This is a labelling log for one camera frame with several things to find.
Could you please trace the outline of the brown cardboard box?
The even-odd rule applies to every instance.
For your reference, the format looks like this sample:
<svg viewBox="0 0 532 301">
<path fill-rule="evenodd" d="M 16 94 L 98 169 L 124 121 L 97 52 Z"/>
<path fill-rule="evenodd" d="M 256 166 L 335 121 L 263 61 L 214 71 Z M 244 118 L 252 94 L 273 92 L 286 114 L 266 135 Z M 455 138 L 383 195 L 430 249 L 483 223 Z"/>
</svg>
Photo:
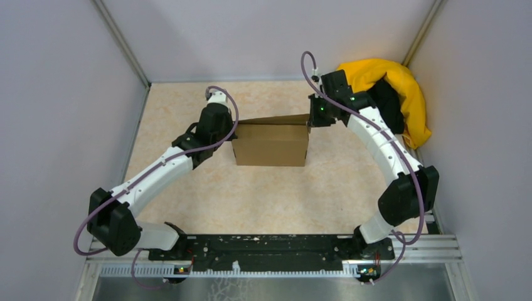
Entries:
<svg viewBox="0 0 532 301">
<path fill-rule="evenodd" d="M 304 167 L 309 146 L 308 114 L 239 121 L 231 145 L 238 166 Z"/>
</svg>

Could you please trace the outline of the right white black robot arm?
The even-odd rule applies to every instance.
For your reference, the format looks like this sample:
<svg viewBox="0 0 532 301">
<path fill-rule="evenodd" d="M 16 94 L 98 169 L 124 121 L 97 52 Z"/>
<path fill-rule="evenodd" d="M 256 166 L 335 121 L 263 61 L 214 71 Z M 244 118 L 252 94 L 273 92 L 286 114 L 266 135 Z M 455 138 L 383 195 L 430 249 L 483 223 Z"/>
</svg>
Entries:
<svg viewBox="0 0 532 301">
<path fill-rule="evenodd" d="M 322 76 L 314 73 L 310 82 L 314 93 L 309 95 L 308 125 L 329 127 L 342 122 L 361 139 L 388 186 L 378 199 L 377 212 L 354 231 L 355 254 L 370 258 L 378 249 L 378 241 L 395 227 L 433 209 L 439 172 L 434 166 L 423 166 L 406 151 L 370 94 L 354 93 L 343 70 Z"/>
</svg>

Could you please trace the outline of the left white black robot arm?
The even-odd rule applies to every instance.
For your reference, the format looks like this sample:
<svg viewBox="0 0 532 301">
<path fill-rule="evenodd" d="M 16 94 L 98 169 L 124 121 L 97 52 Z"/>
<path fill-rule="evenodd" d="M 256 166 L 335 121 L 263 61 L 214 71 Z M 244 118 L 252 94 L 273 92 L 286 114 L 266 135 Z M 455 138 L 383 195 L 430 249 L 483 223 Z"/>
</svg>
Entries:
<svg viewBox="0 0 532 301">
<path fill-rule="evenodd" d="M 184 232 L 172 223 L 141 223 L 137 216 L 170 184 L 212 157 L 236 137 L 233 111 L 226 102 L 208 102 L 199 120 L 142 172 L 110 191 L 90 196 L 87 231 L 115 256 L 132 250 L 162 250 L 172 259 L 188 251 Z"/>
</svg>

